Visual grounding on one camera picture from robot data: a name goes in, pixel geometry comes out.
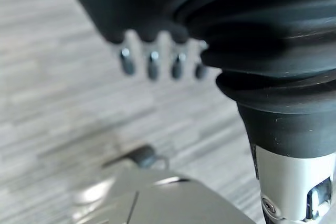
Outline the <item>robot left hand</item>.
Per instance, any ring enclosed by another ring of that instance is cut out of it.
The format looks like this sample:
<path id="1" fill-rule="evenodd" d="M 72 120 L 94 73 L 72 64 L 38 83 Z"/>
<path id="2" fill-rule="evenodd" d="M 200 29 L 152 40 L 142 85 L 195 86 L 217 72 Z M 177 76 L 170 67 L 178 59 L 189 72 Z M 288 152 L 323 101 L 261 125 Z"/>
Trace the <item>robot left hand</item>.
<path id="1" fill-rule="evenodd" d="M 103 38 L 203 40 L 234 100 L 266 223 L 320 223 L 335 186 L 335 0 L 78 0 Z"/>

